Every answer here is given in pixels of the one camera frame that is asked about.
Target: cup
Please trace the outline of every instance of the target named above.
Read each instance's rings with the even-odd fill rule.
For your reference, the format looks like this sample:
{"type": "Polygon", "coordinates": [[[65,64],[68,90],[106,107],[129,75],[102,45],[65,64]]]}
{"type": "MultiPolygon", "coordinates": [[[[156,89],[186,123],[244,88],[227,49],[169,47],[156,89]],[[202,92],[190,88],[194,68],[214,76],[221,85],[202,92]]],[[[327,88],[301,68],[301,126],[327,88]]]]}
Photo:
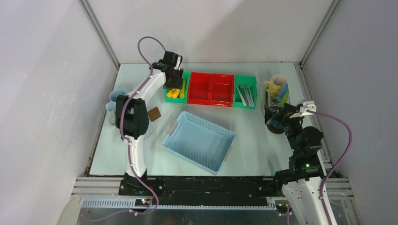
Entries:
{"type": "Polygon", "coordinates": [[[272,96],[278,96],[282,88],[285,86],[287,83],[287,79],[283,75],[274,75],[272,76],[270,81],[265,81],[263,83],[263,86],[265,90],[270,93],[272,96]]]}
{"type": "Polygon", "coordinates": [[[109,94],[109,102],[105,105],[105,109],[108,112],[113,112],[116,109],[116,99],[119,95],[126,95],[126,91],[122,89],[116,89],[109,94]]]}

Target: beige mug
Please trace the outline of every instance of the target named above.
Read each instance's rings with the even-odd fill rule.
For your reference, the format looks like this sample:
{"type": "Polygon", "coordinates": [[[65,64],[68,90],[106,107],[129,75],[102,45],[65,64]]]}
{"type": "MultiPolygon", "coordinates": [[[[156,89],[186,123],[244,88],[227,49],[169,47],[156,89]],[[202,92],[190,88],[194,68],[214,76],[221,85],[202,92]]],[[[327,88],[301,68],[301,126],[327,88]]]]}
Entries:
{"type": "Polygon", "coordinates": [[[281,93],[282,88],[285,86],[286,83],[287,79],[285,76],[274,75],[272,76],[270,81],[265,81],[263,83],[263,86],[268,93],[276,97],[281,93]]]}

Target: light blue basket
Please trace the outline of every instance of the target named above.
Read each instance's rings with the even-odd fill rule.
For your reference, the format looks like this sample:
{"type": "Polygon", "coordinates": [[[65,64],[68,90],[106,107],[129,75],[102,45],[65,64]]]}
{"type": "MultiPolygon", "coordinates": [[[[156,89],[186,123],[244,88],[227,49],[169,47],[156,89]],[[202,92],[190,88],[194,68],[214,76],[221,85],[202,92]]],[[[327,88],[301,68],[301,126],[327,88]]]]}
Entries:
{"type": "Polygon", "coordinates": [[[162,145],[170,152],[216,175],[236,134],[188,112],[182,112],[162,145]]]}

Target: red tray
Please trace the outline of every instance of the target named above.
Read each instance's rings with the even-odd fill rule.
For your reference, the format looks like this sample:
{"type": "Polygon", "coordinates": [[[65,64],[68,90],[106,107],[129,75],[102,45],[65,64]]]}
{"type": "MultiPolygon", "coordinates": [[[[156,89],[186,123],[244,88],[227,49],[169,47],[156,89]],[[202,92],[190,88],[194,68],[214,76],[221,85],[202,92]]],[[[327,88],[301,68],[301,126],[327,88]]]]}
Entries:
{"type": "Polygon", "coordinates": [[[210,104],[212,77],[212,74],[191,72],[187,103],[199,105],[210,104]]]}
{"type": "Polygon", "coordinates": [[[232,107],[234,98],[234,75],[213,74],[210,105],[232,107]]]}

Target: light blue mug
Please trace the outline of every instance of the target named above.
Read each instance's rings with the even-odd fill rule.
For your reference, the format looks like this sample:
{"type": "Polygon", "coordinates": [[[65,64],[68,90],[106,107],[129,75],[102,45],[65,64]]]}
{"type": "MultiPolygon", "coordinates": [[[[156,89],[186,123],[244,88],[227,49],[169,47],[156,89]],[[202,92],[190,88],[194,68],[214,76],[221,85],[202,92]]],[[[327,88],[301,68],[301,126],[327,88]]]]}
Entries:
{"type": "Polygon", "coordinates": [[[109,94],[109,102],[105,104],[105,109],[108,112],[113,112],[116,109],[116,99],[119,95],[126,95],[126,91],[115,89],[109,94]]]}

